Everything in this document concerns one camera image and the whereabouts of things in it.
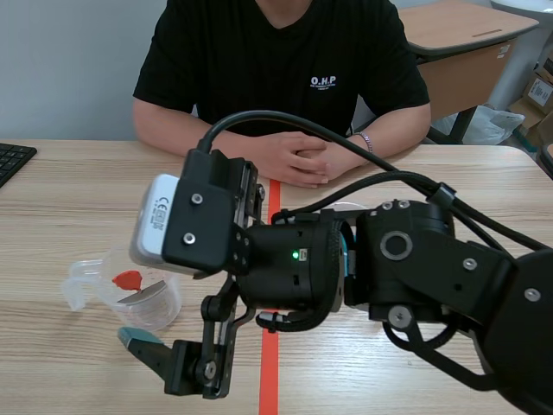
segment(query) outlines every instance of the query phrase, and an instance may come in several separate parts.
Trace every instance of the black cable tie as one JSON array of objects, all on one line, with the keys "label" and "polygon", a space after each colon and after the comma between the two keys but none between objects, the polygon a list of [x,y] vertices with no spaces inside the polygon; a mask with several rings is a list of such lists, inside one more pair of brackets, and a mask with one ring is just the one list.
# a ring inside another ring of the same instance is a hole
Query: black cable tie
[{"label": "black cable tie", "polygon": [[269,330],[269,333],[276,333],[278,321],[277,318],[280,316],[280,314],[275,311],[272,313],[272,318],[270,320],[265,320],[264,318],[261,318],[260,316],[257,316],[256,321],[257,325],[260,326],[263,329]]},{"label": "black cable tie", "polygon": [[282,221],[283,223],[288,223],[289,218],[290,211],[288,209],[283,209],[280,212],[273,214],[272,218],[270,218],[270,222],[272,225],[276,225],[280,221]]},{"label": "black cable tie", "polygon": [[449,187],[446,183],[440,182],[440,187],[435,191],[433,195],[428,197],[426,201],[434,205],[438,205],[441,208],[449,210],[455,200],[455,194],[457,192],[454,188]]}]

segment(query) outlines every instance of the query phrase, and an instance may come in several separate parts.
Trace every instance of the person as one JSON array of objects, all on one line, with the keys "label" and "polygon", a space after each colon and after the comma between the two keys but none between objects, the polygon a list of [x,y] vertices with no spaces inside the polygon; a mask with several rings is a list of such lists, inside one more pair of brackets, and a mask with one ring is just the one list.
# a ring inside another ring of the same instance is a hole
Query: person
[{"label": "person", "polygon": [[[140,140],[185,156],[210,125],[246,110],[288,112],[345,136],[358,95],[378,118],[355,144],[387,157],[426,136],[428,92],[389,0],[168,0],[133,112]],[[275,122],[237,125],[213,148],[308,188],[365,162]]]}]

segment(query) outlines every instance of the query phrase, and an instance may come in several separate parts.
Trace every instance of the keyboard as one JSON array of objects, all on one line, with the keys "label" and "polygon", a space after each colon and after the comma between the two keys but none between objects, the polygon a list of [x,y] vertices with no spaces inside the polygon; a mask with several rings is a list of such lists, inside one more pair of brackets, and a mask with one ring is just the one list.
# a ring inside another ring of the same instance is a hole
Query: keyboard
[{"label": "keyboard", "polygon": [[0,144],[0,188],[35,154],[33,147]]}]

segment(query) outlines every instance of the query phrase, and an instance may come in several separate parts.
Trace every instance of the t-shirt logo text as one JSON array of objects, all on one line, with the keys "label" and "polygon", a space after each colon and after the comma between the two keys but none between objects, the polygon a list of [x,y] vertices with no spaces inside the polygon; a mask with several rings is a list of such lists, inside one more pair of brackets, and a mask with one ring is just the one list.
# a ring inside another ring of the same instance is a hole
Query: t-shirt logo text
[{"label": "t-shirt logo text", "polygon": [[311,87],[316,88],[319,91],[325,91],[331,86],[336,86],[335,76],[325,76],[324,78],[317,78],[314,76],[311,78]]}]

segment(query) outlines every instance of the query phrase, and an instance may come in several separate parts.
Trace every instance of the red object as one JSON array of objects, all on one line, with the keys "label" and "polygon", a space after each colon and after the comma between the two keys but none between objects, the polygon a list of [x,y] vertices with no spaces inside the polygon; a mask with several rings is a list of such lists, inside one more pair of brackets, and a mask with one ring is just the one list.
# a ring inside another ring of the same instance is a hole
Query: red object
[{"label": "red object", "polygon": [[[280,211],[280,182],[270,181],[269,218]],[[278,415],[278,333],[263,330],[259,415]]]},{"label": "red object", "polygon": [[140,291],[142,275],[138,271],[125,271],[117,275],[112,282],[121,290]]}]

